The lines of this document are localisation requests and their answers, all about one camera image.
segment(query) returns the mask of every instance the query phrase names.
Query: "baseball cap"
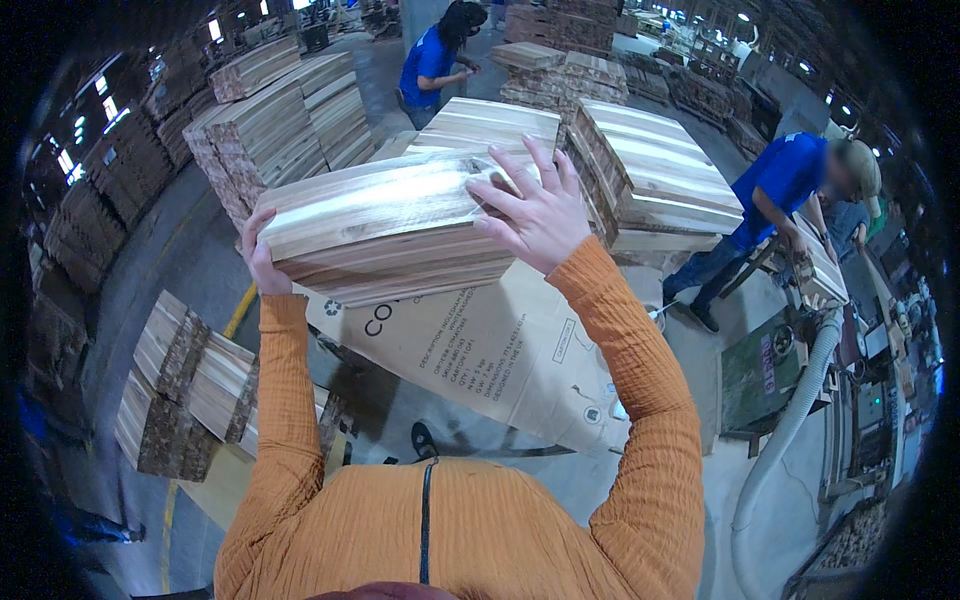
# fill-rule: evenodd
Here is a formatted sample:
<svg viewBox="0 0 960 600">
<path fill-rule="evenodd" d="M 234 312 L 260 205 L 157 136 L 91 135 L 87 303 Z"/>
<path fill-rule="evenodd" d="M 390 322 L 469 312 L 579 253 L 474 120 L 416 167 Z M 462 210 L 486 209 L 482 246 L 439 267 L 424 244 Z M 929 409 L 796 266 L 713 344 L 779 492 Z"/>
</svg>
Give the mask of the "baseball cap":
<svg viewBox="0 0 960 600">
<path fill-rule="evenodd" d="M 876 195 L 880 193 L 881 180 L 874 151 L 861 140 L 855 139 L 844 156 L 844 162 L 850 169 L 853 180 L 857 181 L 853 196 L 867 205 L 871 217 L 879 217 L 880 201 Z"/>
</svg>

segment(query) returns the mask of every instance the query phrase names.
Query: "vacuum hose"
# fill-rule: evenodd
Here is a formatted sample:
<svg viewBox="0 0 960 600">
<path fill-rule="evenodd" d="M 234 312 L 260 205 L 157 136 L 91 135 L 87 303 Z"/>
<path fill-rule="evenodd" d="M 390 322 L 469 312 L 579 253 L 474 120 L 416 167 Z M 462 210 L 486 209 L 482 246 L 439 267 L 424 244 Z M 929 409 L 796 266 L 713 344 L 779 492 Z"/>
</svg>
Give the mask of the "vacuum hose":
<svg viewBox="0 0 960 600">
<path fill-rule="evenodd" d="M 743 490 L 740 491 L 740 497 L 736 502 L 731 535 L 733 573 L 736 575 L 736 581 L 747 600 L 761 600 L 763 598 L 763 592 L 760 591 L 753 576 L 756 565 L 751 567 L 745 563 L 746 557 L 756 555 L 756 552 L 749 552 L 747 547 L 747 528 L 750 526 L 750 520 L 754 515 L 756 500 L 760 496 L 760 491 L 763 490 L 763 484 L 766 483 L 767 477 L 770 476 L 771 471 L 783 458 L 783 453 L 793 442 L 793 438 L 804 423 L 807 413 L 810 412 L 813 401 L 823 389 L 824 377 L 827 376 L 827 365 L 833 350 L 840 342 L 842 326 L 842 308 L 832 309 L 820 323 L 817 330 L 817 339 L 813 343 L 809 362 L 804 374 L 800 377 L 797 390 L 790 398 L 790 403 L 783 412 L 777 428 L 770 436 L 770 441 L 760 451 L 754 467 L 743 483 Z"/>
</svg>

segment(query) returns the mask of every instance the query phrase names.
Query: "orange sleeve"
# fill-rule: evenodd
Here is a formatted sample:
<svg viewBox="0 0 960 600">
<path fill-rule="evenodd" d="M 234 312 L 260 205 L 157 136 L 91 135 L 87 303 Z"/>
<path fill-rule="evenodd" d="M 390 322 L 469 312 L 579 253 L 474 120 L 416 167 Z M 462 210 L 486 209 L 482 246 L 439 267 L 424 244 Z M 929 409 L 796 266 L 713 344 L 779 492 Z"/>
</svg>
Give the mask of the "orange sleeve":
<svg viewBox="0 0 960 600">
<path fill-rule="evenodd" d="M 700 422 L 684 374 L 611 258 L 590 236 L 547 277 L 599 345 L 632 423 L 590 532 L 647 598 L 692 598 L 704 553 Z"/>
<path fill-rule="evenodd" d="M 306 366 L 306 297 L 260 297 L 257 459 L 217 554 L 218 598 L 237 596 L 263 541 L 320 491 L 320 453 L 313 383 Z"/>
</svg>

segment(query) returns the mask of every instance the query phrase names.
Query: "factory floor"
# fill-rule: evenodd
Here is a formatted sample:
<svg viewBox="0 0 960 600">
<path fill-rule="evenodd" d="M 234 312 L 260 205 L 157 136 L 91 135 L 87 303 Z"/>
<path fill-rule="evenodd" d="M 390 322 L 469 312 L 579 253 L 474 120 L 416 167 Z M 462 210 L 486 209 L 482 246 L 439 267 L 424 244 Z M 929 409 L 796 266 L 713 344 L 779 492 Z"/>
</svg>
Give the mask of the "factory floor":
<svg viewBox="0 0 960 600">
<path fill-rule="evenodd" d="M 469 80 L 468 96 L 498 98 L 505 75 L 489 60 L 489 51 L 499 43 L 502 33 L 489 28 L 470 39 L 466 54 L 484 69 Z M 402 41 L 371 42 L 368 36 L 351 35 L 324 53 L 346 50 L 354 52 L 374 136 L 382 141 L 412 129 L 396 106 L 393 92 L 404 58 Z M 733 144 L 710 126 L 645 100 L 636 100 L 635 106 L 680 120 L 728 181 L 747 167 Z M 203 172 L 191 162 L 139 225 L 104 285 L 94 319 L 96 342 L 82 376 L 84 408 L 96 426 L 94 450 L 91 455 L 75 450 L 59 455 L 66 491 L 78 506 L 131 528 L 141 524 L 146 528 L 141 543 L 93 544 L 82 550 L 98 564 L 90 571 L 91 581 L 107 597 L 179 592 L 205 588 L 212 582 L 224 531 L 176 484 L 135 472 L 113 438 L 113 422 L 133 348 L 161 290 L 188 304 L 213 329 L 223 330 L 227 325 L 251 284 L 234 249 L 236 239 L 237 232 Z M 693 292 L 688 290 L 681 299 L 688 300 L 686 295 Z M 714 304 L 723 325 L 720 335 L 708 335 L 682 317 L 668 318 L 665 335 L 687 374 L 706 432 L 715 430 L 719 393 L 716 373 L 705 376 L 702 366 L 716 361 L 717 352 L 762 324 L 786 302 L 784 293 L 766 274 L 756 273 L 728 299 Z M 258 309 L 255 301 L 234 338 L 253 351 L 259 346 Z M 536 476 L 584 526 L 607 497 L 616 475 L 618 457 L 614 454 L 601 459 L 578 453 L 518 457 L 514 450 L 548 444 L 379 368 L 352 373 L 316 345 L 310 345 L 308 363 L 314 381 L 348 397 L 354 407 L 356 435 L 350 437 L 354 464 L 378 464 L 388 458 L 412 462 L 410 427 L 416 420 L 426 420 L 449 453 L 489 458 Z M 758 569 L 761 581 L 770 590 L 779 590 L 816 541 L 816 519 L 811 514 L 816 503 L 810 495 L 819 490 L 823 472 L 824 414 L 821 411 L 803 425 L 787 451 L 785 465 L 774 471 L 757 506 L 752 546 L 757 566 L 762 566 Z M 712 453 L 704 459 L 707 551 L 699 597 L 736 598 L 740 592 L 732 578 L 730 523 L 753 461 L 747 459 L 746 443 L 708 437 Z"/>
</svg>

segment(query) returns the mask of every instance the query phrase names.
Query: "green machine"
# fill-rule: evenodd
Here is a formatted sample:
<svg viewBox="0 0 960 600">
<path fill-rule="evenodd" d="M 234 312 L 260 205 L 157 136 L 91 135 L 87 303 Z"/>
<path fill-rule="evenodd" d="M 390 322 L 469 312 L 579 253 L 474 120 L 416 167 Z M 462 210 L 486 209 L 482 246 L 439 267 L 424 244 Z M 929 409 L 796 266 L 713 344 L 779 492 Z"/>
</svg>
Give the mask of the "green machine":
<svg viewBox="0 0 960 600">
<path fill-rule="evenodd" d="M 787 306 L 723 351 L 720 435 L 756 442 L 774 430 L 806 365 L 804 335 L 814 332 L 809 313 Z M 810 412 L 826 404 L 818 399 Z"/>
</svg>

